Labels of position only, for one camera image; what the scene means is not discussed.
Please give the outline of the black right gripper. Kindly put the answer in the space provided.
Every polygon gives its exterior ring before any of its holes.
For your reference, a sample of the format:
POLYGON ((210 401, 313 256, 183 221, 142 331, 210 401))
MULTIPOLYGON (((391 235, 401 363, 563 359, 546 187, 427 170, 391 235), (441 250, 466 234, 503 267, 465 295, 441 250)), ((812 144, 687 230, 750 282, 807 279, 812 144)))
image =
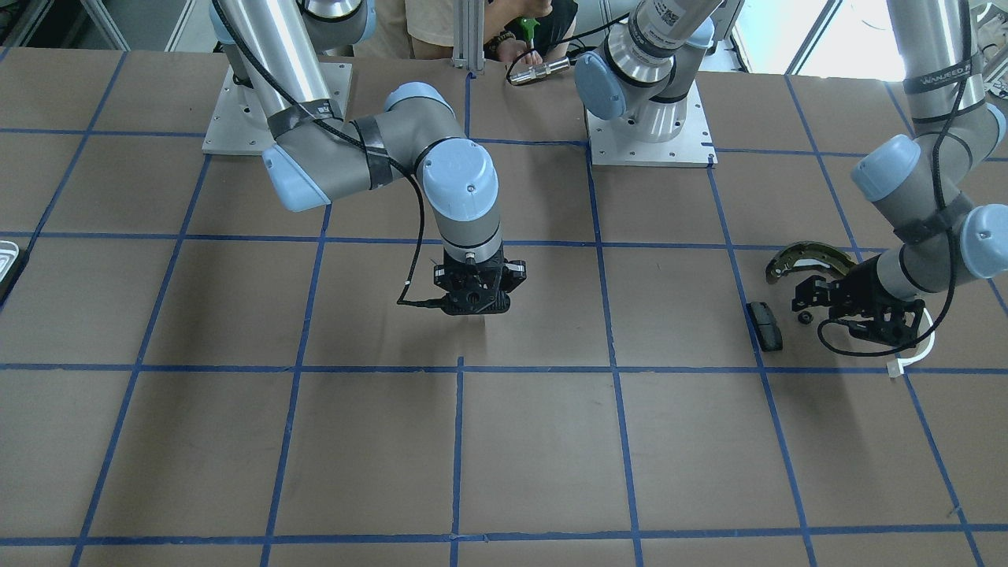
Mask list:
POLYGON ((444 290, 435 305, 451 316, 506 313, 511 306, 511 291, 524 284, 526 277, 525 261, 493 256, 488 261, 467 263, 447 256, 433 272, 433 284, 444 290))

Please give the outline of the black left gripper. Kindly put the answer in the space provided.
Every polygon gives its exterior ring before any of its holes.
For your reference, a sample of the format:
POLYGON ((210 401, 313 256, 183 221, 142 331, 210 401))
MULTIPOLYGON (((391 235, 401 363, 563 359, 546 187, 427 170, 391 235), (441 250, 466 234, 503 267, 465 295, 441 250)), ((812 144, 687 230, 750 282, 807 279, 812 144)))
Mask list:
POLYGON ((925 302, 901 300, 890 294, 878 276, 878 261, 876 256, 859 263, 842 279, 828 281, 823 276, 811 276, 795 287, 793 312, 828 306, 828 319, 817 326, 818 340, 828 350, 835 350, 822 335, 822 327, 828 324, 842 325, 850 336, 889 345, 892 350, 906 350, 928 337, 921 333, 925 302))

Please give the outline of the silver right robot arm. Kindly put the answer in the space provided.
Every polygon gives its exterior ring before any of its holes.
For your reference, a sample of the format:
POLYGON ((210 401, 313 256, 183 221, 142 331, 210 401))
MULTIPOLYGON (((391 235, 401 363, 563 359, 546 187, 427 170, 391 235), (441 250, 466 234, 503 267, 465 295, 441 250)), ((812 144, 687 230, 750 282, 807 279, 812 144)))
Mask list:
POLYGON ((507 261, 497 204, 499 176, 482 145, 465 137, 453 108, 427 83, 387 97, 383 111, 343 119, 318 54, 367 39, 371 1, 215 1, 213 28, 264 111, 273 144, 263 151, 285 208, 332 204, 394 180, 431 206, 443 242, 433 269, 442 298, 417 302, 451 316, 505 313, 527 276, 507 261))

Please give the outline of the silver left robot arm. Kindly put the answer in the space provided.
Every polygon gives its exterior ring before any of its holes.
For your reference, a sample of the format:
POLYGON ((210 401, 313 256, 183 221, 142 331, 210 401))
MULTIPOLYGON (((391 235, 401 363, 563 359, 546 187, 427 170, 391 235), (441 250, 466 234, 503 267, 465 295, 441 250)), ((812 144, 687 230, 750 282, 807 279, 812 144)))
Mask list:
MULTIPOLYGON (((638 120, 684 99, 699 51, 713 39, 717 1, 641 1, 575 65, 584 107, 601 120, 638 120)), ((985 101, 983 58, 967 1, 889 1, 903 59, 912 135, 897 134, 858 161, 850 177, 892 226, 900 247, 829 279, 795 287, 792 311, 824 306, 828 325, 878 343, 885 354, 914 347, 943 323, 957 286, 1006 270, 1006 207, 976 205, 961 191, 969 172, 1005 139, 1005 115, 985 101)))

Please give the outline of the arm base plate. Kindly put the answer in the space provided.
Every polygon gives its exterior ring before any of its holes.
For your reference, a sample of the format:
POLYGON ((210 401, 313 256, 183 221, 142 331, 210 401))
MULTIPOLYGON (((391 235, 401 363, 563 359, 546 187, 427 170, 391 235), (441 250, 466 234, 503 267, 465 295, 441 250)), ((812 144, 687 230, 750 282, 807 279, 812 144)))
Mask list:
POLYGON ((719 162, 696 83, 677 102, 645 101, 635 114, 612 120, 587 113, 586 122, 594 165, 706 168, 719 162))
MULTIPOLYGON (((348 109, 353 65, 350 62, 321 62, 321 74, 334 110, 345 114, 348 109)), ((280 107, 281 99, 274 91, 268 93, 267 107, 252 87, 234 81, 233 69, 224 72, 217 103, 211 114, 202 151, 231 157, 259 157, 274 143, 268 127, 270 112, 280 107)))

